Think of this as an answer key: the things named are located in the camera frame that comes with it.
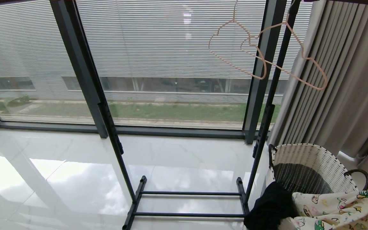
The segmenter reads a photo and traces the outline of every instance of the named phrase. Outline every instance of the brown basket handle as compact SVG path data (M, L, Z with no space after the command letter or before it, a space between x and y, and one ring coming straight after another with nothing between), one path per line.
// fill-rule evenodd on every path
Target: brown basket handle
M273 168L273 162L272 162L272 150L275 150L277 152L278 150L273 144L269 144L269 168Z
M365 176L365 185L364 185L363 190L367 190L368 189L368 173L366 171L364 171L362 169L352 169L352 170L349 170L349 171L345 172L343 175L344 176L351 175L354 172L363 173L363 175Z

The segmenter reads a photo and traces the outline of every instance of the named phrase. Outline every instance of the white basket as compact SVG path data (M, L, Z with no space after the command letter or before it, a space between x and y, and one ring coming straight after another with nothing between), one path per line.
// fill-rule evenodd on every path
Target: white basket
M350 173L329 151L315 144L270 144L266 185L277 181L289 192L326 194L358 191Z

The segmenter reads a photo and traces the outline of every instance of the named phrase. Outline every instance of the curtain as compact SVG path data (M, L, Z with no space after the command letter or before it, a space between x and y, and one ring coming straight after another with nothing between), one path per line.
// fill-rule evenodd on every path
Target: curtain
M315 3L305 41L310 57L326 72L329 85L318 91L290 79L270 137L274 145L314 143L333 154L368 154L368 6ZM321 86L321 74L300 56L292 71Z

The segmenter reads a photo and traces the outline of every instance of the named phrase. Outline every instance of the white tile floor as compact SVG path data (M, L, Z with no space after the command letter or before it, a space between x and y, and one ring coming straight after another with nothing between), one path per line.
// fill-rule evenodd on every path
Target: white tile floor
M237 192L253 146L242 140L121 136L134 190ZM263 154L249 200L260 196ZM0 130L0 229L121 229L131 199L109 139L97 134ZM239 198L145 196L138 211L241 214ZM132 229L241 230L241 220L139 218Z

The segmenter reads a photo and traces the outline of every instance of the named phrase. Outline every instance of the corrugated metal wall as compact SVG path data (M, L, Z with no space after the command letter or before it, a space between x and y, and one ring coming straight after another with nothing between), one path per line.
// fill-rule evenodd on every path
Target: corrugated metal wall
M101 77L249 78L207 50L209 37L232 15L234 0L77 0L95 65ZM237 19L257 35L265 0L239 0ZM303 38L310 3L295 23ZM253 60L239 52L245 33L233 25L212 43L219 54L247 70ZM284 66L299 46L291 40ZM0 98L28 94L39 99L83 99L61 77L74 76L49 0L0 6L0 77L30 77L35 90L0 90ZM281 74L281 79L288 79ZM245 103L244 94L106 92L111 100ZM280 103L282 96L274 102Z

